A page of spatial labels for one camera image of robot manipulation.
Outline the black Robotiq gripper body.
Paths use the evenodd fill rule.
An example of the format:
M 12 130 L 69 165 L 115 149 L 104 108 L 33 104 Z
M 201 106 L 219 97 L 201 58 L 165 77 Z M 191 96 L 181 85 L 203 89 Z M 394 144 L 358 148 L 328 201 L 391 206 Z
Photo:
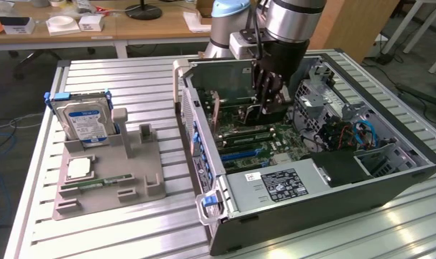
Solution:
M 253 82 L 257 82 L 261 74 L 265 75 L 272 72 L 281 75 L 283 81 L 288 83 L 297 71 L 307 48 L 307 40 L 299 43 L 265 42 L 263 56 L 256 60 L 256 67 L 253 68 Z

